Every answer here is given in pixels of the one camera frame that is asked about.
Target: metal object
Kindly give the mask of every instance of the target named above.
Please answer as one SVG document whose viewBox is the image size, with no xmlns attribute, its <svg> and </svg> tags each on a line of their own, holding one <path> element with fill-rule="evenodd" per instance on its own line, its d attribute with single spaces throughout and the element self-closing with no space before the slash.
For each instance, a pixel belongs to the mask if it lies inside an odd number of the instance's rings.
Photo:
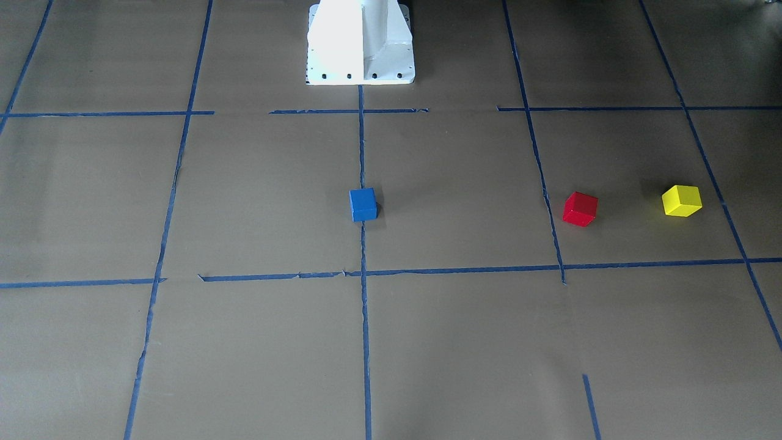
<svg viewBox="0 0 782 440">
<path fill-rule="evenodd" d="M 396 0 L 321 0 L 310 7 L 310 85 L 410 84 L 410 11 Z"/>
</svg>

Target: cube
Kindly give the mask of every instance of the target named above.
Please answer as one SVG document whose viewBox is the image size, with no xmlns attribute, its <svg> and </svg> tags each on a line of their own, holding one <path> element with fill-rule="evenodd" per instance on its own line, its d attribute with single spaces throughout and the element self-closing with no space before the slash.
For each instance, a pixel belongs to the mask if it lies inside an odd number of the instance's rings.
<svg viewBox="0 0 782 440">
<path fill-rule="evenodd" d="M 703 207 L 697 186 L 674 185 L 662 194 L 665 215 L 689 217 Z"/>
<path fill-rule="evenodd" d="M 354 222 L 363 222 L 378 217 L 378 204 L 375 202 L 375 189 L 351 189 L 350 213 Z"/>
<path fill-rule="evenodd" d="M 597 197 L 575 192 L 565 202 L 562 220 L 573 225 L 589 225 L 597 217 Z"/>
</svg>

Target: top face of blue cube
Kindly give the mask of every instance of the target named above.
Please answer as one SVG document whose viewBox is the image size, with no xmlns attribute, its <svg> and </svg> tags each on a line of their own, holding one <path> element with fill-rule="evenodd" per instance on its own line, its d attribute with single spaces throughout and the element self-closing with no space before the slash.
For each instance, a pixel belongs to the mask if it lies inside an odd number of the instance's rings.
<svg viewBox="0 0 782 440">
<path fill-rule="evenodd" d="M 350 191 L 350 210 L 355 222 L 377 218 L 378 205 L 375 202 L 375 189 L 352 189 Z"/>
</svg>

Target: vertical blue tape line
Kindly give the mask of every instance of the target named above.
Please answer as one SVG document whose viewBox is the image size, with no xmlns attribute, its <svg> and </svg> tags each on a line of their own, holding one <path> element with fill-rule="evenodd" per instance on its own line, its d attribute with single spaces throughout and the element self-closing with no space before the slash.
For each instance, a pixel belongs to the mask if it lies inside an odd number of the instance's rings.
<svg viewBox="0 0 782 440">
<path fill-rule="evenodd" d="M 747 257 L 747 252 L 744 249 L 744 245 L 741 243 L 741 238 L 738 236 L 738 231 L 736 230 L 733 218 L 730 216 L 730 211 L 728 210 L 728 205 L 725 202 L 725 198 L 723 197 L 723 192 L 719 189 L 717 178 L 714 176 L 712 166 L 708 162 L 706 150 L 704 150 L 703 144 L 701 143 L 701 136 L 698 135 L 698 130 L 695 128 L 695 123 L 692 121 L 690 111 L 687 108 L 687 104 L 684 102 L 684 95 L 682 94 L 681 88 L 679 87 L 679 82 L 676 81 L 676 77 L 673 74 L 673 69 L 668 62 L 668 57 L 665 55 L 665 51 L 662 49 L 662 43 L 660 42 L 660 38 L 657 35 L 657 31 L 655 30 L 655 25 L 651 22 L 651 17 L 649 16 L 649 12 L 646 9 L 644 0 L 638 0 L 638 3 L 640 4 L 641 10 L 644 13 L 644 18 L 646 18 L 646 23 L 649 26 L 651 35 L 655 39 L 655 44 L 657 45 L 657 49 L 660 52 L 660 56 L 662 57 L 662 62 L 665 64 L 665 69 L 668 71 L 668 75 L 671 77 L 673 88 L 676 90 L 676 94 L 679 96 L 679 102 L 681 104 L 682 110 L 684 111 L 684 115 L 687 117 L 687 123 L 690 125 L 690 130 L 692 131 L 692 135 L 695 138 L 695 144 L 698 146 L 698 151 L 701 153 L 703 165 L 706 167 L 706 171 L 708 172 L 708 178 L 711 179 L 712 186 L 714 186 L 714 190 L 717 193 L 717 197 L 719 198 L 719 203 L 723 207 L 723 212 L 725 213 L 725 218 L 728 221 L 728 225 L 730 226 L 730 231 L 733 233 L 734 240 L 736 240 L 736 245 L 738 246 L 738 250 L 741 253 L 741 258 L 744 260 L 744 264 L 747 266 L 747 272 L 749 273 L 750 280 L 752 280 L 752 286 L 755 288 L 760 305 L 763 307 L 763 312 L 766 314 L 766 320 L 769 322 L 771 332 L 773 333 L 774 339 L 777 341 L 777 346 L 782 351 L 782 337 L 780 336 L 780 331 L 777 328 L 777 324 L 774 322 L 773 316 L 771 316 L 771 311 L 769 310 L 768 303 L 766 302 L 766 297 L 763 295 L 763 292 L 760 289 L 760 284 L 755 277 L 755 271 L 752 270 L 752 264 Z"/>
<path fill-rule="evenodd" d="M 360 181 L 364 188 L 364 87 L 358 86 L 358 145 L 361 165 Z M 366 440 L 372 440 L 372 393 L 369 381 L 369 311 L 367 309 L 367 229 L 361 222 L 361 337 L 364 344 L 364 429 Z"/>
<path fill-rule="evenodd" d="M 554 225 L 554 216 L 551 214 L 551 201 L 548 197 L 548 189 L 546 189 L 546 178 L 543 176 L 543 164 L 540 163 L 540 153 L 537 147 L 537 139 L 535 137 L 535 127 L 533 126 L 533 116 L 529 111 L 529 102 L 527 101 L 527 91 L 524 87 L 524 77 L 522 76 L 522 65 L 518 59 L 518 49 L 516 48 L 516 39 L 513 36 L 513 26 L 511 26 L 511 15 L 508 12 L 507 0 L 502 0 L 502 9 L 505 12 L 505 25 L 508 27 L 508 38 L 511 40 L 511 50 L 513 52 L 513 61 L 516 64 L 516 74 L 518 75 L 518 87 L 522 92 L 522 100 L 524 102 L 524 113 L 527 116 L 527 125 L 529 127 L 529 137 L 533 143 L 533 152 L 535 153 L 535 162 L 537 162 L 538 172 L 540 173 L 540 186 L 543 190 L 543 200 L 546 202 L 546 209 L 548 210 L 548 221 L 551 224 L 551 237 L 554 239 L 554 249 L 557 252 L 557 263 L 559 264 L 559 274 L 562 278 L 562 284 L 567 284 L 565 279 L 565 265 L 562 263 L 562 252 L 559 248 L 559 239 L 557 238 L 557 227 Z"/>
<path fill-rule="evenodd" d="M 35 49 L 38 48 L 38 42 L 41 40 L 41 35 L 44 33 L 44 27 L 46 27 L 46 21 L 48 20 L 49 12 L 52 10 L 52 5 L 54 4 L 54 0 L 49 0 L 46 4 L 46 10 L 44 11 L 44 16 L 41 18 L 41 25 L 38 26 L 38 32 L 35 34 L 35 39 L 33 40 L 33 45 L 30 47 L 30 51 L 27 53 L 27 58 L 24 60 L 24 65 L 22 66 L 22 71 L 19 73 L 19 78 L 16 80 L 16 85 L 13 87 L 13 93 L 11 93 L 11 99 L 8 101 L 8 106 L 5 107 L 5 115 L 3 115 L 2 119 L 0 120 L 0 135 L 2 135 L 3 130 L 5 129 L 5 123 L 8 120 L 8 114 L 11 113 L 11 110 L 13 109 L 13 104 L 16 103 L 16 97 L 19 96 L 19 90 L 22 87 L 22 81 L 24 81 L 24 75 L 27 74 L 27 68 L 30 67 L 30 61 L 33 59 L 33 55 L 35 54 Z"/>
<path fill-rule="evenodd" d="M 589 385 L 589 376 L 582 374 L 584 380 L 584 391 L 586 392 L 586 403 L 589 404 L 589 412 L 592 416 L 592 429 L 594 429 L 595 440 L 602 440 L 600 435 L 600 424 L 597 422 L 597 411 L 594 409 L 594 399 L 592 399 L 592 387 Z"/>
<path fill-rule="evenodd" d="M 212 16 L 212 3 L 213 0 L 209 0 L 208 6 L 206 7 L 206 19 L 204 19 L 204 23 L 203 23 L 203 32 L 201 34 L 201 45 L 199 47 L 198 59 L 195 62 L 195 72 L 193 73 L 192 87 L 190 88 L 188 114 L 185 115 L 185 126 L 182 128 L 182 137 L 181 137 L 181 141 L 179 142 L 179 153 L 177 155 L 177 164 L 174 169 L 174 179 L 173 182 L 171 183 L 171 191 L 169 192 L 169 197 L 168 197 L 168 209 L 166 211 L 166 221 L 163 226 L 163 237 L 160 240 L 160 256 L 158 257 L 157 266 L 155 267 L 155 278 L 152 281 L 152 292 L 149 295 L 149 308 L 147 309 L 146 328 L 144 332 L 144 348 L 142 350 L 141 356 L 138 358 L 138 366 L 136 367 L 136 376 L 133 382 L 133 394 L 131 395 L 131 404 L 130 404 L 130 408 L 127 411 L 127 422 L 125 424 L 124 440 L 131 439 L 131 432 L 133 430 L 133 421 L 136 414 L 136 405 L 138 404 L 138 393 L 139 390 L 141 389 L 141 382 L 144 374 L 144 364 L 146 362 L 146 353 L 147 353 L 147 348 L 149 347 L 149 335 L 150 332 L 152 331 L 152 318 L 154 315 L 153 309 L 155 303 L 157 302 L 158 286 L 160 285 L 160 277 L 163 272 L 163 260 L 165 259 L 166 256 L 168 232 L 171 228 L 171 217 L 174 214 L 174 201 L 177 196 L 177 180 L 179 177 L 179 170 L 182 166 L 182 156 L 185 153 L 185 145 L 187 144 L 188 130 L 190 129 L 190 117 L 192 116 L 191 111 L 193 108 L 193 102 L 196 98 L 196 89 L 198 87 L 198 78 L 199 78 L 199 72 L 201 70 L 203 51 L 204 51 L 204 47 L 206 47 L 206 34 L 207 31 L 209 30 L 209 21 Z"/>
</svg>

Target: blue grid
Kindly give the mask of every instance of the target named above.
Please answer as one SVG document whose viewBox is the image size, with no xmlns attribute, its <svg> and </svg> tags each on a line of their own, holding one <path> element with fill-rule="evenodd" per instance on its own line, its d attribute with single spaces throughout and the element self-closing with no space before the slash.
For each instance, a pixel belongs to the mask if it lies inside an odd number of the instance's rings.
<svg viewBox="0 0 782 440">
<path fill-rule="evenodd" d="M 185 151 L 187 143 L 188 129 L 192 116 L 199 115 L 212 115 L 215 112 L 210 110 L 193 110 L 193 104 L 196 96 L 196 90 L 198 86 L 199 72 L 201 68 L 201 62 L 203 60 L 203 53 L 206 47 L 206 38 L 209 30 L 209 22 L 213 8 L 213 0 L 208 1 L 206 9 L 206 18 L 204 20 L 203 32 L 199 47 L 199 54 L 195 64 L 195 71 L 193 74 L 192 87 L 190 91 L 188 108 L 187 110 L 172 110 L 172 111 L 123 111 L 123 112 L 53 112 L 53 113 L 13 113 L 13 106 L 19 95 L 20 87 L 27 73 L 27 69 L 33 58 L 38 43 L 41 39 L 41 35 L 45 29 L 45 25 L 51 12 L 54 0 L 48 0 L 45 8 L 41 24 L 38 28 L 38 32 L 34 38 L 33 44 L 30 47 L 30 51 L 27 54 L 24 65 L 20 72 L 20 76 L 15 84 L 13 93 L 8 102 L 5 112 L 0 114 L 0 135 L 3 133 L 5 124 L 10 118 L 20 117 L 156 117 L 156 116 L 185 116 L 185 123 L 182 129 L 181 142 L 178 151 L 177 162 L 174 167 L 174 178 L 170 188 L 170 196 L 166 219 L 163 228 L 163 235 L 160 244 L 160 254 L 156 265 L 156 271 L 153 278 L 138 278 L 138 279 L 125 279 L 125 280 L 64 280 L 64 281 L 37 281 L 29 283 L 0 283 L 0 289 L 16 289 L 16 288 L 35 288 L 35 287 L 83 287 L 83 286 L 109 286 L 109 285 L 121 285 L 121 284 L 151 284 L 152 290 L 150 294 L 149 309 L 146 319 L 145 328 L 145 340 L 144 348 L 141 356 L 138 360 L 138 367 L 136 378 L 134 382 L 134 389 L 131 396 L 131 404 L 128 410 L 127 423 L 124 432 L 125 440 L 130 440 L 131 431 L 133 427 L 133 421 L 135 417 L 136 405 L 138 402 L 138 393 L 142 381 L 142 375 L 145 365 L 145 357 L 147 347 L 149 346 L 149 336 L 152 328 L 153 318 L 153 306 L 156 303 L 156 296 L 159 285 L 166 279 L 161 276 L 163 261 L 166 253 L 166 245 L 168 234 L 170 231 L 170 223 L 174 213 L 174 202 L 177 193 L 178 174 L 182 165 L 182 156 Z M 551 223 L 551 234 L 553 238 L 554 249 L 557 255 L 557 265 L 524 265 L 524 266 L 501 266 L 501 267 L 467 267 L 467 268 L 440 268 L 440 269 L 395 269 L 395 270 L 368 270 L 366 260 L 366 229 L 364 223 L 361 223 L 361 270 L 346 272 L 307 272 L 307 273 L 280 273 L 280 274 L 259 274 L 259 275 L 240 275 L 240 276 L 201 276 L 198 277 L 204 282 L 238 282 L 238 281 L 257 281 L 257 280 L 288 280 L 288 279 L 307 279 L 307 278 L 333 278 L 337 276 L 351 276 L 361 278 L 361 300 L 362 300 L 362 316 L 363 316 L 363 344 L 364 344 L 364 403 L 365 403 L 365 429 L 366 439 L 371 440 L 371 386 L 370 386 L 370 357 L 369 357 L 369 336 L 368 336 L 368 294 L 367 294 L 367 278 L 369 276 L 393 276 L 398 274 L 421 274 L 421 275 L 443 275 L 454 273 L 486 273 L 486 272 L 536 272 L 536 271 L 559 271 L 561 273 L 561 281 L 566 282 L 565 271 L 566 270 L 585 270 L 585 269 L 626 269 L 626 268 L 641 268 L 641 267 L 673 267 L 673 266 L 698 266 L 698 265 L 745 265 L 748 275 L 752 280 L 755 292 L 758 295 L 761 306 L 764 310 L 769 326 L 773 332 L 773 335 L 777 341 L 778 346 L 782 349 L 782 339 L 780 339 L 780 333 L 777 326 L 770 314 L 766 299 L 761 291 L 759 283 L 752 270 L 753 264 L 765 264 L 765 263 L 780 263 L 782 258 L 749 258 L 746 254 L 744 246 L 741 242 L 741 238 L 735 228 L 733 219 L 730 215 L 730 211 L 720 191 L 719 184 L 712 172 L 711 165 L 708 161 L 707 155 L 701 144 L 698 130 L 695 128 L 691 118 L 691 111 L 730 111 L 730 110 L 782 110 L 782 106 L 688 106 L 683 98 L 680 87 L 676 81 L 673 70 L 669 65 L 665 51 L 662 44 L 659 41 L 654 24 L 648 14 L 644 0 L 639 0 L 640 7 L 643 11 L 644 18 L 647 21 L 649 30 L 654 37 L 655 44 L 658 47 L 660 56 L 665 64 L 665 68 L 669 73 L 671 82 L 676 94 L 680 99 L 680 106 L 567 106 L 567 107 L 534 107 L 530 106 L 524 80 L 522 76 L 521 63 L 518 56 L 518 50 L 513 35 L 513 29 L 511 25 L 510 15 L 508 13 L 507 0 L 502 1 L 504 9 L 505 20 L 508 28 L 508 37 L 511 44 L 511 50 L 514 56 L 515 68 L 518 75 L 519 91 L 522 94 L 522 101 L 524 107 L 498 107 L 499 112 L 524 112 L 526 116 L 526 122 L 529 128 L 530 138 L 532 140 L 533 152 L 536 158 L 537 166 L 540 172 L 541 189 L 543 192 L 543 198 L 547 205 L 549 221 Z M 300 114 L 357 114 L 359 117 L 359 148 L 360 148 L 360 185 L 361 188 L 365 187 L 365 166 L 364 166 L 364 115 L 365 114 L 416 114 L 427 113 L 429 108 L 403 108 L 403 109 L 365 109 L 364 108 L 364 90 L 362 86 L 358 86 L 358 108 L 348 110 L 333 110 L 333 109 L 309 109 L 309 110 L 274 110 L 270 114 L 288 114 L 288 115 L 300 115 Z M 556 228 L 554 225 L 554 218 L 551 211 L 551 202 L 549 201 L 545 176 L 543 175 L 543 166 L 540 161 L 540 155 L 538 152 L 538 146 L 535 138 L 534 125 L 532 120 L 532 113 L 535 112 L 551 112 L 551 111 L 575 111 L 575 112 L 591 112 L 591 111 L 683 111 L 687 117 L 687 121 L 691 128 L 692 135 L 698 146 L 699 152 L 704 162 L 704 166 L 708 172 L 709 178 L 712 181 L 714 190 L 717 197 L 723 207 L 726 220 L 730 225 L 731 232 L 733 233 L 737 247 L 741 253 L 741 258 L 728 258 L 728 259 L 712 259 L 712 260 L 688 260 L 688 261 L 632 261 L 632 262 L 609 262 L 609 263 L 592 263 L 592 264 L 578 264 L 568 265 L 563 262 L 561 251 L 557 239 Z M 601 440 L 601 433 L 599 424 L 597 422 L 597 413 L 595 410 L 594 399 L 590 386 L 589 377 L 583 374 L 583 385 L 586 393 L 587 404 L 589 406 L 590 415 L 592 419 L 594 435 L 597 440 Z"/>
</svg>

